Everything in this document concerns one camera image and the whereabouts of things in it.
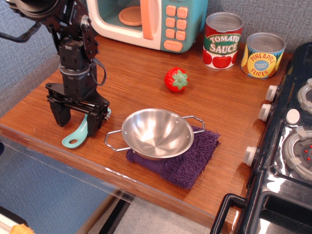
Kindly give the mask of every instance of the wooden table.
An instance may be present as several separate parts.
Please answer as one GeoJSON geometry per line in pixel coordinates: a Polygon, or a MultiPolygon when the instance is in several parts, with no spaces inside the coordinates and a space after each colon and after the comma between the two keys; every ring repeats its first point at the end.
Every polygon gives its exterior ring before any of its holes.
{"type": "MultiPolygon", "coordinates": [[[[278,73],[268,79],[245,75],[240,62],[227,70],[213,70],[201,60],[203,36],[183,54],[142,48],[97,36],[97,58],[107,69],[108,78],[98,92],[111,103],[111,118],[103,123],[95,137],[89,137],[76,149],[63,147],[61,140],[81,123],[83,114],[71,111],[65,127],[59,127],[47,102],[48,82],[61,83],[59,71],[0,119],[0,134],[79,170],[87,172],[132,194],[210,227],[223,196],[234,193],[246,197],[250,168],[243,163],[247,146],[257,146],[265,128],[258,119],[270,85],[278,85],[291,59],[284,54],[278,73]],[[178,93],[164,84],[164,76],[173,67],[181,67],[189,76],[189,85],[178,93]],[[106,133],[121,129],[125,118],[145,108],[161,108],[181,116],[194,115],[204,120],[206,129],[220,134],[220,145],[191,190],[179,188],[159,175],[130,163],[125,152],[114,152],[104,144],[106,133]]],[[[98,68],[101,81],[103,71],[98,68]]],[[[110,138],[116,147],[125,147],[122,136],[110,138]]],[[[233,223],[235,212],[227,218],[233,223]]]]}

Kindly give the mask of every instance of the purple cloth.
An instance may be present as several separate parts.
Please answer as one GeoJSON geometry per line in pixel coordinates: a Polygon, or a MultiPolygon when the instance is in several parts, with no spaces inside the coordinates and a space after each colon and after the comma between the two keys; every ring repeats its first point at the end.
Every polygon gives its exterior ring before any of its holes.
{"type": "MultiPolygon", "coordinates": [[[[193,131],[200,128],[192,126],[193,131]]],[[[191,147],[183,154],[161,161],[145,159],[128,150],[127,159],[159,174],[163,179],[185,189],[191,189],[219,145],[219,134],[205,130],[194,134],[191,147]]]]}

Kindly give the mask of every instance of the toy stove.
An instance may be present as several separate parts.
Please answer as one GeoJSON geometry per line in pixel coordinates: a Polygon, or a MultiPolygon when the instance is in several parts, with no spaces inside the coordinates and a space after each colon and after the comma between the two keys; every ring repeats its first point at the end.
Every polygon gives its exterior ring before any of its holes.
{"type": "Polygon", "coordinates": [[[266,100],[261,143],[244,158],[252,167],[247,198],[227,194],[211,233],[220,233],[231,206],[241,209],[235,233],[312,233],[312,42],[296,49],[266,100]]]}

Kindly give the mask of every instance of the stove handle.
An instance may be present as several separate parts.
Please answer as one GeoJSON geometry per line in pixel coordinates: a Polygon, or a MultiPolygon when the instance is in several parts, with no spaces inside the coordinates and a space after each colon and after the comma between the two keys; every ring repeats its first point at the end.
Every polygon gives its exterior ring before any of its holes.
{"type": "Polygon", "coordinates": [[[223,198],[218,214],[214,220],[214,224],[211,228],[210,234],[221,233],[225,218],[231,206],[236,206],[240,208],[242,210],[242,214],[244,208],[246,207],[246,204],[247,200],[245,198],[242,198],[241,196],[237,196],[235,194],[226,194],[223,198]]]}

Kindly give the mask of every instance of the stove knob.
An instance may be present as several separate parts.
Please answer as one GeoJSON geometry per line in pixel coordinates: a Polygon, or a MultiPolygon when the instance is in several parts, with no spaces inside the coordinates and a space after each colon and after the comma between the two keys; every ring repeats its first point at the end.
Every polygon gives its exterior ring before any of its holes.
{"type": "Polygon", "coordinates": [[[257,150],[256,147],[250,147],[250,146],[248,146],[246,149],[243,162],[249,167],[252,166],[256,150],[257,150]]]}
{"type": "Polygon", "coordinates": [[[271,107],[271,104],[263,104],[259,113],[259,119],[266,122],[269,117],[271,107]]]}
{"type": "Polygon", "coordinates": [[[269,102],[273,102],[274,101],[277,88],[278,88],[278,86],[276,86],[276,85],[270,85],[269,86],[269,89],[267,91],[267,95],[265,97],[266,101],[269,101],[269,102]]]}
{"type": "Polygon", "coordinates": [[[290,125],[296,124],[300,120],[300,113],[296,109],[290,109],[286,114],[286,122],[290,125]]]}

